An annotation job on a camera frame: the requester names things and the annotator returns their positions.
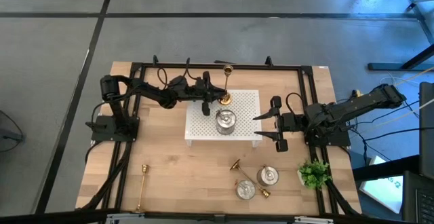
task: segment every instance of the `wooden tabletop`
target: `wooden tabletop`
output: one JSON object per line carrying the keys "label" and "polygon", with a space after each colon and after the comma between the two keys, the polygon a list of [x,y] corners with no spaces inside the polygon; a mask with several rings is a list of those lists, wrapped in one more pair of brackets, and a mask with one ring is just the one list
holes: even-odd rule
{"label": "wooden tabletop", "polygon": [[[114,62],[112,75],[130,73],[130,62]],[[168,79],[184,73],[184,69],[166,69]],[[189,69],[193,77],[201,76],[202,69]],[[156,69],[146,69],[146,82],[162,88]],[[211,82],[224,87],[222,70],[210,69]],[[332,80],[327,67],[313,67],[319,102],[335,101]],[[305,77],[308,102],[311,103],[309,83]],[[260,112],[269,110],[272,96],[282,100],[290,92],[300,92],[295,71],[234,70],[229,77],[228,89],[259,90]],[[128,166],[122,210],[135,210],[142,183],[142,165],[149,165],[141,206],[152,212],[194,212],[231,214],[318,214],[315,191],[300,184],[298,165],[310,160],[309,150],[301,132],[286,132],[289,150],[278,153],[274,142],[265,138],[257,148],[249,141],[194,141],[187,147],[184,140],[187,102],[179,102],[173,109],[163,109],[155,101],[142,98],[138,116],[139,133],[132,146]],[[303,113],[302,102],[290,98],[295,113]],[[287,112],[286,106],[281,113]],[[110,115],[108,106],[102,114]],[[262,120],[262,130],[274,131],[274,119]],[[107,178],[114,142],[103,142],[89,155],[83,175],[77,207],[86,204]],[[347,153],[338,147],[328,147],[334,183],[344,198],[361,212],[354,183],[351,163]],[[258,191],[251,200],[240,200],[235,195],[237,181],[245,177],[229,168],[241,159],[240,166],[253,179],[266,164],[279,171],[279,182],[266,187],[271,196],[265,199]],[[117,183],[113,185],[109,206],[114,205]],[[325,207],[330,212],[326,188],[323,189]]]}

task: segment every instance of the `silver tin can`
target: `silver tin can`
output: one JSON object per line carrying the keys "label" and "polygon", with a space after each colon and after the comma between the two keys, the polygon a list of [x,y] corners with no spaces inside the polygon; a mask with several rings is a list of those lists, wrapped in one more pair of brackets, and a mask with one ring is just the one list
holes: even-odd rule
{"label": "silver tin can", "polygon": [[258,179],[259,184],[264,187],[268,187],[278,182],[279,173],[271,166],[264,166],[258,171],[258,174],[256,174],[256,178]]}
{"label": "silver tin can", "polygon": [[248,180],[242,180],[238,183],[235,189],[235,194],[242,200],[250,200],[255,196],[256,189],[253,182]]}
{"label": "silver tin can", "polygon": [[219,133],[223,135],[229,135],[235,129],[236,122],[237,117],[232,111],[228,109],[217,111],[216,128]]}

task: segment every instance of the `white pegboard platform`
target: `white pegboard platform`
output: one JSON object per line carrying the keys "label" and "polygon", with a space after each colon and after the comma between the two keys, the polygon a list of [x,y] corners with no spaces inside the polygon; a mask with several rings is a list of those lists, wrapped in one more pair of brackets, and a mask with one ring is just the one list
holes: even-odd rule
{"label": "white pegboard platform", "polygon": [[[191,141],[252,141],[257,147],[262,136],[254,134],[261,131],[260,120],[253,118],[260,115],[258,90],[228,90],[233,97],[229,105],[221,105],[217,101],[210,104],[210,116],[202,113],[202,102],[190,102],[187,107],[185,123],[185,140]],[[216,113],[219,109],[229,109],[237,116],[235,129],[230,135],[222,135],[216,129]]]}

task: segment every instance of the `green plant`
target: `green plant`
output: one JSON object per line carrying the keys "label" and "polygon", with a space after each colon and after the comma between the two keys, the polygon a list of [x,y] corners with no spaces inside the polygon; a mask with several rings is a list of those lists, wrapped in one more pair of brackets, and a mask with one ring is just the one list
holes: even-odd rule
{"label": "green plant", "polygon": [[306,161],[302,166],[298,167],[301,173],[304,185],[310,189],[321,188],[328,179],[332,179],[327,174],[328,163]]}

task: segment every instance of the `concrete floor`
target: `concrete floor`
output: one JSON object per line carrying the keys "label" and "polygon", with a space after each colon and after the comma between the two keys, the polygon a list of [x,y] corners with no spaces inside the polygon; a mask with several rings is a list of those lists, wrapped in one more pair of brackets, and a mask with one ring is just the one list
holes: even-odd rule
{"label": "concrete floor", "polygon": [[[99,12],[102,2],[0,0],[0,12]],[[111,0],[108,11],[372,14],[403,13],[407,5],[407,0]],[[429,27],[434,10],[430,5],[420,4]],[[0,18],[0,109],[13,117],[26,134],[25,143],[0,154],[0,216],[32,212],[95,23],[95,18]],[[389,76],[386,72],[367,71],[367,63],[405,62],[428,45],[415,20],[107,18],[47,211],[74,209],[91,135],[84,123],[100,102],[98,81],[110,71],[112,61],[150,62],[156,54],[161,62],[184,62],[191,57],[191,62],[260,64],[269,55],[275,64],[329,66],[336,97],[341,99],[348,97],[352,89],[369,92]],[[414,73],[391,74],[406,78]],[[434,76],[422,75],[414,81],[434,82]],[[399,89],[409,102],[418,100],[417,84],[403,84]],[[373,111],[359,121],[384,113]],[[370,138],[417,126],[418,120],[408,116],[363,135]],[[369,127],[360,126],[359,131]],[[389,136],[370,144],[397,159],[418,153],[418,133]],[[363,153],[357,137],[352,138],[352,151]],[[368,155],[375,152],[368,150]],[[381,216],[372,212],[369,200],[363,200],[362,207],[365,213]],[[384,213],[385,217],[391,216],[387,210]]]}

